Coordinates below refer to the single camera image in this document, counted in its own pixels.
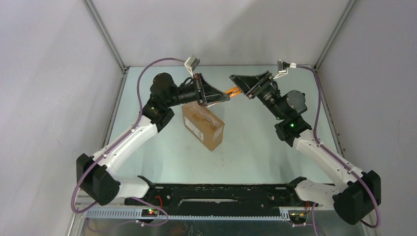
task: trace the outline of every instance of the white table surface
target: white table surface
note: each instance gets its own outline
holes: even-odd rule
[[[143,67],[129,69],[111,141],[138,114],[136,83],[142,70]],[[226,91],[235,86],[229,79],[231,74],[256,75],[266,70],[276,74],[277,66],[199,66],[196,72],[201,72],[214,87]],[[189,76],[183,66],[150,68],[140,87],[144,105],[154,76],[161,72],[170,73],[177,85]],[[305,93],[308,110],[302,116],[313,126],[318,92],[312,73],[290,69],[277,82],[281,95],[293,89]],[[117,172],[119,176],[143,175],[158,183],[288,183],[299,176],[315,182],[331,182],[307,156],[278,139],[274,128],[277,120],[258,99],[249,100],[240,94],[210,108],[225,122],[223,142],[214,151],[209,151],[184,127],[181,106],[172,109],[175,116],[170,123],[125,161]],[[324,110],[318,134],[336,150]]]

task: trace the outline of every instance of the cardboard box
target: cardboard box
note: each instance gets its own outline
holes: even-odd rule
[[[182,118],[185,127],[210,151],[223,141],[224,122],[206,107],[187,103],[182,106]]]

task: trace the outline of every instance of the wall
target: wall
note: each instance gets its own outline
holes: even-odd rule
[[[314,64],[348,0],[94,0],[126,65]]]
[[[382,178],[383,235],[415,235],[417,2],[360,1],[320,69],[346,158]]]
[[[121,74],[82,1],[0,2],[0,235],[64,235]]]

